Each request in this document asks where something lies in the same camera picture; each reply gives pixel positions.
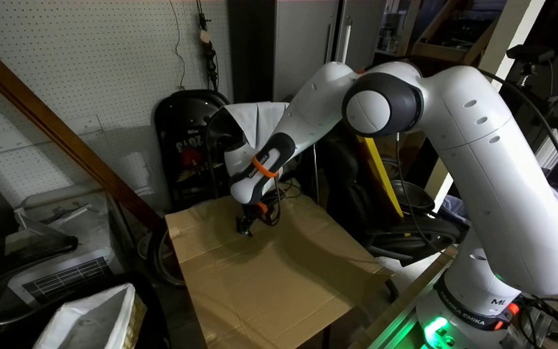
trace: cardboard surface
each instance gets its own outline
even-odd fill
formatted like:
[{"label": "cardboard surface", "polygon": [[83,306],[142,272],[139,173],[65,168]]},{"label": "cardboard surface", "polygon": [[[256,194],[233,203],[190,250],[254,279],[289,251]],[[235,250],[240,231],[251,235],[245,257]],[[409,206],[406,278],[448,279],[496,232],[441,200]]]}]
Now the cardboard surface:
[{"label": "cardboard surface", "polygon": [[295,348],[392,276],[306,196],[253,237],[235,231],[240,214],[223,197],[166,216],[209,348]]}]

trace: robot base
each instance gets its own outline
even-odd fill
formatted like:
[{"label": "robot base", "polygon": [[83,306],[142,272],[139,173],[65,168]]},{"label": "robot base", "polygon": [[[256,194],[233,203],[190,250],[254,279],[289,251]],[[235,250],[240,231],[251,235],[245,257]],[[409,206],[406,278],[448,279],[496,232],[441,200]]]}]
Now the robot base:
[{"label": "robot base", "polygon": [[482,331],[471,327],[441,301],[432,289],[417,303],[417,319],[427,347],[432,349],[502,349],[509,332]]}]

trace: white pegboard wall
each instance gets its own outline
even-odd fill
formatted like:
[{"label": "white pegboard wall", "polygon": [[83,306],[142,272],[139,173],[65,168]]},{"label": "white pegboard wall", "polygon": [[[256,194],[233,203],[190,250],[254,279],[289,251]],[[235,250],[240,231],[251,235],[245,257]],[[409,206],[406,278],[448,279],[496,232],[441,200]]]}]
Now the white pegboard wall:
[{"label": "white pegboard wall", "polygon": [[[151,116],[184,72],[171,5],[180,25],[183,85],[206,88],[194,0],[0,0],[0,59],[60,118],[98,115],[99,156],[134,190],[154,193],[149,203],[156,208],[168,197]],[[202,0],[202,6],[211,20],[219,91],[231,99],[227,5]],[[0,96],[0,132],[22,127],[31,124]],[[44,150],[49,146],[0,153],[0,190],[11,204],[86,179],[63,152]],[[14,170],[24,164],[31,166]]]}]

